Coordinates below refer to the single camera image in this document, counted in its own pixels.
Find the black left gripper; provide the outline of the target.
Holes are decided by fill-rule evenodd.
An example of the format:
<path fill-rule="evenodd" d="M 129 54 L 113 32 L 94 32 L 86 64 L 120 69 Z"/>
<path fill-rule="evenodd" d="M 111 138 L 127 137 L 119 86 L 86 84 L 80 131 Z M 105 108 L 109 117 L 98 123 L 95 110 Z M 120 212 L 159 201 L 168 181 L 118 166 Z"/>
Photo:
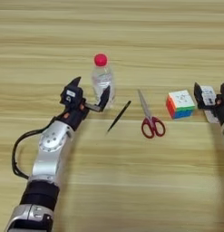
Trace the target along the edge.
<path fill-rule="evenodd" d="M 81 78 L 76 77 L 71 82 L 70 85 L 73 87 L 77 87 L 79 85 Z M 67 110 L 62 116 L 62 122 L 66 123 L 70 126 L 74 131 L 76 131 L 81 124 L 81 122 L 87 117 L 89 111 L 103 111 L 109 98 L 110 98 L 110 89 L 108 86 L 101 95 L 101 100 L 98 105 L 90 104 L 87 102 L 82 102 L 75 109 Z"/>

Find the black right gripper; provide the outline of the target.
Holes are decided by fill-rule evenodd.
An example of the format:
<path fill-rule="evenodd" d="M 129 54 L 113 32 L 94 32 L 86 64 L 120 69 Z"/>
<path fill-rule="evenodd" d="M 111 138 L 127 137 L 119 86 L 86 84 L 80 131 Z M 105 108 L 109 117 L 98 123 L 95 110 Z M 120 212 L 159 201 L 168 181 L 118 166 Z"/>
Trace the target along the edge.
<path fill-rule="evenodd" d="M 220 93 L 224 96 L 224 83 L 220 85 Z M 224 124 L 224 98 L 218 94 L 213 105 L 207 106 L 205 113 L 209 123 Z M 205 104 L 202 97 L 202 89 L 198 83 L 194 83 L 194 97 L 199 109 L 203 109 Z"/>

